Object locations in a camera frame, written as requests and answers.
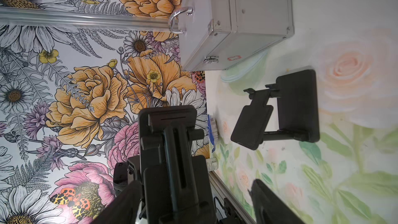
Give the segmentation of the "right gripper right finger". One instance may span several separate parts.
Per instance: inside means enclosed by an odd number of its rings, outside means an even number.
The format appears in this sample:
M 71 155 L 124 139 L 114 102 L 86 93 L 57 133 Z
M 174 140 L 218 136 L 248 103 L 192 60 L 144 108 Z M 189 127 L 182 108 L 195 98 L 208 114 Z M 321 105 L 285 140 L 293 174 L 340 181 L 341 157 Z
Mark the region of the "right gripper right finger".
M 263 181 L 255 179 L 249 194 L 257 224 L 304 224 Z

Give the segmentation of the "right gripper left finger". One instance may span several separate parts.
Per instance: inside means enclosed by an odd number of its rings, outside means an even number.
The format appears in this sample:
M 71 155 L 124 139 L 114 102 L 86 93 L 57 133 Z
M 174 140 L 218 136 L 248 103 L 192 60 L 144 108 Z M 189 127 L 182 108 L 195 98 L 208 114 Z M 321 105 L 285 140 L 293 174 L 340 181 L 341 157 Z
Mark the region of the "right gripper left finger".
M 139 181 L 131 182 L 91 224 L 134 224 L 137 218 L 141 195 L 141 183 Z

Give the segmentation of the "black phone stand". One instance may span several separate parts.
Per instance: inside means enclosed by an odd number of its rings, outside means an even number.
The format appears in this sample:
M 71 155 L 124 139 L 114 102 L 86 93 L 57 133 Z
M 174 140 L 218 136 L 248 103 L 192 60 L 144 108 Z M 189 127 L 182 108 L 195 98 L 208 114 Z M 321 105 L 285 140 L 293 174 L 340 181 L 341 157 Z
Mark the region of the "black phone stand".
M 138 115 L 141 177 L 150 224 L 215 224 L 206 159 L 192 156 L 196 129 L 192 105 L 146 108 Z
M 306 69 L 286 74 L 263 90 L 245 89 L 251 103 L 243 107 L 231 141 L 251 150 L 263 142 L 296 140 L 317 143 L 320 140 L 316 72 Z M 277 100 L 277 131 L 266 127 L 273 113 L 269 99 Z

